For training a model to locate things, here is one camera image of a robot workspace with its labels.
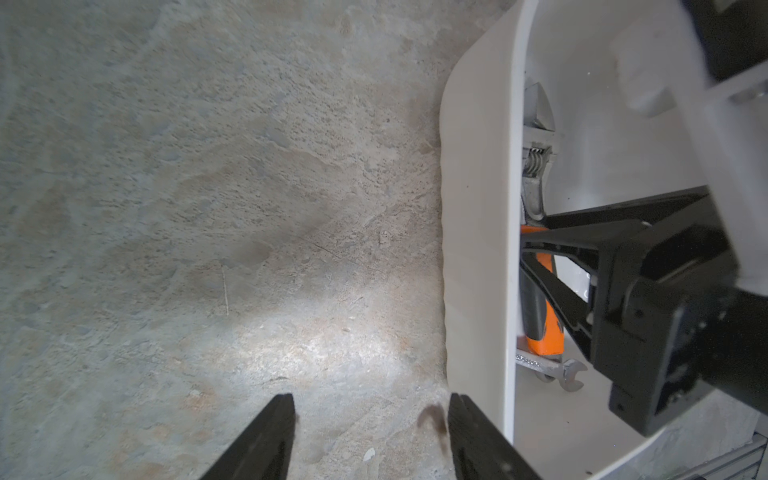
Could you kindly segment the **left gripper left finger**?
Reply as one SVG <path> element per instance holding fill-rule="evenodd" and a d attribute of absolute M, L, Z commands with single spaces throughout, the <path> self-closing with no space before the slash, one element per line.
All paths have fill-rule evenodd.
<path fill-rule="evenodd" d="M 285 480 L 296 423 L 293 395 L 275 395 L 200 479 Z"/>

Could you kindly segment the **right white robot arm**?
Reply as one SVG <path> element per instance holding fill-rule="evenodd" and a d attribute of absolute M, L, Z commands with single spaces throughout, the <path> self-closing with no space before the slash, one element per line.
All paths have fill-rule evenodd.
<path fill-rule="evenodd" d="M 562 137 L 521 266 L 610 410 L 656 433 L 712 389 L 767 408 L 767 5 L 546 1 Z"/>

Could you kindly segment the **white storage box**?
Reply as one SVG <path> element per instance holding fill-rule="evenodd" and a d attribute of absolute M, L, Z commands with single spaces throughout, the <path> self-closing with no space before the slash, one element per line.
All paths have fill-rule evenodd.
<path fill-rule="evenodd" d="M 649 477 L 663 433 L 644 437 L 608 408 L 594 369 L 575 393 L 512 358 L 524 91 L 554 114 L 550 213 L 703 184 L 679 110 L 657 72 L 660 27 L 687 27 L 677 1 L 518 1 L 460 57 L 440 106 L 447 380 L 547 479 Z"/>

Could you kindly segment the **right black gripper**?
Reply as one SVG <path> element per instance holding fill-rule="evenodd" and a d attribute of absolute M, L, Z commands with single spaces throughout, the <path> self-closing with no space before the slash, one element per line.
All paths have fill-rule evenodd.
<path fill-rule="evenodd" d="M 523 233 L 523 274 L 582 355 L 612 382 L 609 408 L 643 436 L 718 389 L 767 411 L 767 297 L 739 287 L 740 262 L 709 197 L 647 226 L 621 220 Z M 597 270 L 616 252 L 594 314 L 536 259 Z"/>

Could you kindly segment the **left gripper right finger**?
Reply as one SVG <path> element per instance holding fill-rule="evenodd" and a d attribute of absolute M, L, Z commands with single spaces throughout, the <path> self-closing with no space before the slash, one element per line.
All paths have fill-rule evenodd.
<path fill-rule="evenodd" d="M 468 395 L 451 394 L 447 425 L 458 480 L 542 479 Z"/>

